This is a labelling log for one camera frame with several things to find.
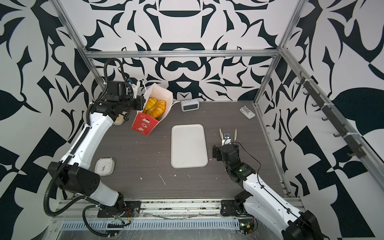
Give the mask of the red white paper bag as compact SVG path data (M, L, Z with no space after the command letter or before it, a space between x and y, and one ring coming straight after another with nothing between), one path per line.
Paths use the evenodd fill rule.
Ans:
M151 85L144 94L145 108L138 111L131 129L148 136L165 119L178 101L173 93L157 84Z

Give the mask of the yellow fake braided bread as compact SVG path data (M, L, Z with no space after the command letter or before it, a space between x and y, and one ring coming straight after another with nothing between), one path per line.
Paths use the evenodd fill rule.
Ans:
M156 98L149 98L143 110L143 114L146 114L156 103L157 103Z

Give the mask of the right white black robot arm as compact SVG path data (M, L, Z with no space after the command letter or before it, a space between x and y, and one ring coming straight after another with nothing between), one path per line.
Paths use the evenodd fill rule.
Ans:
M319 222L310 211L302 212L284 200L240 159L242 145L220 132L221 146L213 146L213 158L225 165L231 180L242 187L235 196L234 215L249 215L263 223L281 240L324 240Z

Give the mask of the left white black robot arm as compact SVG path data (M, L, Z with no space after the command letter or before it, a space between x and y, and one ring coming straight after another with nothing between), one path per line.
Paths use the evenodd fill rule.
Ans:
M122 194L103 184L100 176L89 168L96 149L114 121L124 112L143 110L145 98L140 94L139 87L140 81L108 82L104 98L90 103L80 136L59 162L52 162L48 167L52 179L43 204L49 215L52 214L50 196L55 186L97 205L121 207Z

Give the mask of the beige glasses case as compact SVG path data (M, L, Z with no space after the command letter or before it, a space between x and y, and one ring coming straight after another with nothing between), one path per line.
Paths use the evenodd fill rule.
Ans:
M122 125L127 120L128 114L129 114L128 112L122 112L121 114L119 114L119 116L114 121L114 125L115 126Z

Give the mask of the small white remote device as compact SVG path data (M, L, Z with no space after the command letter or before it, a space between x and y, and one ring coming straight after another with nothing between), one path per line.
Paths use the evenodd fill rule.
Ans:
M247 106L243 106L240 108L240 112L249 120L254 118L256 114L252 112Z

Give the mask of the white plastic tray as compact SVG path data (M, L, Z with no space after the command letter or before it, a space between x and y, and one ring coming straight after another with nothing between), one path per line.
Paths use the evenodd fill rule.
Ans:
M204 127L200 124L172 127L171 165L175 169L200 168L208 164Z

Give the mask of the white digital alarm clock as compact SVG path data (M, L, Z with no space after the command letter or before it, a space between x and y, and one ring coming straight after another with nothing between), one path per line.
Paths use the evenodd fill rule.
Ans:
M190 111L198 110L199 107L200 107L200 103L197 99L181 101L182 112L190 112Z

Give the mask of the small green circuit board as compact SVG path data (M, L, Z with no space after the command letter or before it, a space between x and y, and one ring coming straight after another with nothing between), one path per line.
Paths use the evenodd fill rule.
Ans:
M258 228L259 224L255 218L239 219L239 232L243 235L249 235Z

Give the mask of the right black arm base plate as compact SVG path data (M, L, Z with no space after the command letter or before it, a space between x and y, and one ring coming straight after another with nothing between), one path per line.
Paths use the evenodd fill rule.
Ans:
M222 216L245 215L246 211L238 200L221 200L220 214Z

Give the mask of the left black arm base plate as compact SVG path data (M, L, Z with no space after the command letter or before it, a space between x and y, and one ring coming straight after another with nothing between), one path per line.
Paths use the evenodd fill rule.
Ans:
M116 205L113 207L107 207L101 205L98 211L98 218L113 218L116 215L119 215L122 218L131 218L135 217L140 213L141 210L141 201L124 201L123 204Z

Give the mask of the grey wall hook rack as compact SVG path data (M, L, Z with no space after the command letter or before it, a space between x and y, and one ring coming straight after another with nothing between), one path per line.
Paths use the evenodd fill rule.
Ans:
M367 153L363 149L363 144L357 140L359 134L353 131L351 127L347 126L346 120L342 120L340 111L336 108L335 104L331 103L331 101L327 101L328 97L324 95L319 87L317 87L316 82L313 79L306 79L303 76L303 72L300 72L300 80L296 84L302 85L306 90L304 95L311 96L315 101L315 104L312 104L312 106L324 113L325 117L322 118L322 121L329 121L336 129L337 134L333 134L333 136L335 138L343 138L349 146L351 150L347 155L349 157L356 156L359 159L365 157Z

